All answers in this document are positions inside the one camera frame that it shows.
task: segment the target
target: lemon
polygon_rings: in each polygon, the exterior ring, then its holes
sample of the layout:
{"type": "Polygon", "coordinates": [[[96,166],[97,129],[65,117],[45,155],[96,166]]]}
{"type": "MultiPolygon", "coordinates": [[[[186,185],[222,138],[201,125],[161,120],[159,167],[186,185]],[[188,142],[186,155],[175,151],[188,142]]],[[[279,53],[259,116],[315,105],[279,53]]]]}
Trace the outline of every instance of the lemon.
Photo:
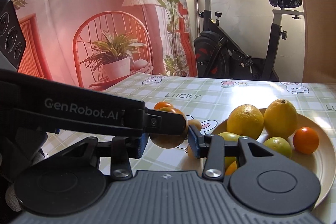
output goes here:
{"type": "Polygon", "coordinates": [[[295,107],[288,100],[275,100],[265,111],[264,125],[270,137],[287,139],[297,129],[295,107]]]}
{"type": "MultiPolygon", "coordinates": [[[[231,132],[222,132],[218,134],[219,136],[223,137],[226,141],[235,141],[237,142],[239,139],[239,135],[231,133],[231,132]]],[[[236,160],[236,157],[224,157],[225,161],[225,170],[229,167],[236,160]]]]}
{"type": "Polygon", "coordinates": [[[264,118],[260,110],[252,105],[235,108],[227,119],[226,130],[240,136],[258,139],[264,128],[264,118]]]}
{"type": "Polygon", "coordinates": [[[264,142],[264,145],[289,159],[292,157],[291,145],[284,138],[270,138],[264,142]]]}

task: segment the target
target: exercise bike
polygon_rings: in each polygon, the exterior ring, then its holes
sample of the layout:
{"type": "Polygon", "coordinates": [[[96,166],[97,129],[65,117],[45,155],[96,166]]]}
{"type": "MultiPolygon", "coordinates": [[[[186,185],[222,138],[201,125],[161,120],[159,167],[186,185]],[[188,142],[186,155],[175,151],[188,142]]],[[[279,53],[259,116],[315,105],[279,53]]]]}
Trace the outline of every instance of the exercise bike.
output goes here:
{"type": "Polygon", "coordinates": [[[198,76],[200,78],[279,81],[274,71],[280,37],[287,38],[287,32],[281,31],[282,15],[294,15],[300,19],[303,12],[285,10],[302,5],[302,0],[269,0],[274,7],[273,23],[270,31],[266,58],[253,58],[233,41],[219,26],[221,12],[215,12],[216,21],[211,18],[211,0],[205,0],[205,9],[199,13],[203,18],[203,31],[194,40],[198,76]]]}

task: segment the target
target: small round fruit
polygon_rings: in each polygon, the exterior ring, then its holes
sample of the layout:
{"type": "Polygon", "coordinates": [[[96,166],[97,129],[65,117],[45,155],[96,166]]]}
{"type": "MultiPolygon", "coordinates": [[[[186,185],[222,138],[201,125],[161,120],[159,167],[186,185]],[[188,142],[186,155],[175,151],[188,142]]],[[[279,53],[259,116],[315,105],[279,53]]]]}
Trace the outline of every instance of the small round fruit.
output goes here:
{"type": "Polygon", "coordinates": [[[196,120],[196,119],[192,119],[192,120],[189,120],[188,121],[188,125],[193,125],[193,126],[196,126],[196,128],[198,129],[198,131],[201,131],[202,130],[202,125],[201,125],[201,122],[199,120],[196,120]]]}
{"type": "Polygon", "coordinates": [[[289,159],[292,157],[291,145],[284,138],[270,138],[264,142],[264,145],[289,159]]]}
{"type": "MultiPolygon", "coordinates": [[[[237,142],[239,139],[239,135],[230,133],[230,132],[222,132],[218,134],[219,136],[223,137],[226,141],[234,141],[237,142]]],[[[225,170],[236,160],[236,157],[224,157],[225,163],[225,170]]]]}
{"type": "Polygon", "coordinates": [[[184,113],[181,110],[179,110],[175,107],[173,107],[173,109],[176,111],[177,114],[182,114],[183,116],[185,116],[184,113]]]}
{"type": "Polygon", "coordinates": [[[164,107],[159,108],[158,110],[159,111],[165,111],[165,112],[171,112],[171,113],[178,113],[178,111],[179,111],[178,109],[176,109],[172,106],[164,106],[164,107]]]}
{"type": "Polygon", "coordinates": [[[187,131],[184,131],[182,135],[149,134],[149,137],[157,146],[170,149],[183,143],[187,137],[187,133],[187,131]]]}
{"type": "Polygon", "coordinates": [[[232,175],[234,171],[236,171],[238,169],[237,167],[237,162],[234,161],[233,163],[230,164],[230,166],[226,169],[225,171],[225,175],[229,176],[232,175]]]}
{"type": "Polygon", "coordinates": [[[270,137],[287,139],[297,128],[295,107],[288,100],[275,100],[265,110],[264,125],[270,137]]]}
{"type": "Polygon", "coordinates": [[[222,132],[222,133],[219,133],[218,135],[223,137],[224,140],[226,141],[234,141],[234,142],[237,142],[240,137],[239,135],[235,133],[231,133],[231,132],[222,132]]]}
{"type": "Polygon", "coordinates": [[[160,108],[163,108],[163,107],[173,107],[173,105],[169,102],[158,102],[155,106],[154,106],[154,109],[158,110],[160,108]]]}
{"type": "Polygon", "coordinates": [[[310,127],[298,129],[293,137],[295,150],[310,155],[319,147],[320,140],[317,132],[310,127]]]}
{"type": "Polygon", "coordinates": [[[190,158],[195,158],[194,157],[194,153],[193,153],[193,151],[191,150],[191,147],[190,147],[190,145],[188,145],[188,147],[187,147],[187,153],[188,153],[188,156],[190,157],[190,158]]]}
{"type": "Polygon", "coordinates": [[[255,140],[259,138],[263,128],[263,114],[253,105],[241,105],[235,108],[229,115],[226,125],[227,131],[255,140]]]}
{"type": "Polygon", "coordinates": [[[173,107],[163,107],[159,109],[160,111],[166,111],[176,114],[182,114],[185,119],[185,130],[181,135],[163,135],[163,134],[149,134],[149,137],[151,138],[152,142],[156,144],[157,146],[160,146],[162,148],[175,148],[176,146],[179,146],[181,143],[184,142],[185,138],[188,134],[188,121],[185,118],[185,115],[178,109],[173,107]]]}

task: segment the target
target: printed wall mural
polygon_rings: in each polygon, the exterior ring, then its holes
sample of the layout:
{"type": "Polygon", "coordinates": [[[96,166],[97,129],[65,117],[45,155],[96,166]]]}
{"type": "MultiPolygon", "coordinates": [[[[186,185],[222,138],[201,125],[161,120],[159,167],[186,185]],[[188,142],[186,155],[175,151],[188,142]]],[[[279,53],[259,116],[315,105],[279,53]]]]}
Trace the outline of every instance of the printed wall mural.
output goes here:
{"type": "Polygon", "coordinates": [[[196,76],[186,0],[12,0],[19,72],[105,90],[137,72],[196,76]]]}

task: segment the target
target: white pot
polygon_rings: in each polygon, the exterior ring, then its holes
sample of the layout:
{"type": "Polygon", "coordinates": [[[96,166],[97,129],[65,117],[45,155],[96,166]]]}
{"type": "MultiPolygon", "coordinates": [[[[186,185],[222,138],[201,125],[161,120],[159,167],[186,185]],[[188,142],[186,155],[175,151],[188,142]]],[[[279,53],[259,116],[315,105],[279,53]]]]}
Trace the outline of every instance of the white pot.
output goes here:
{"type": "Polygon", "coordinates": [[[131,73],[130,58],[126,57],[122,60],[103,65],[103,68],[110,80],[127,76],[131,73]]]}

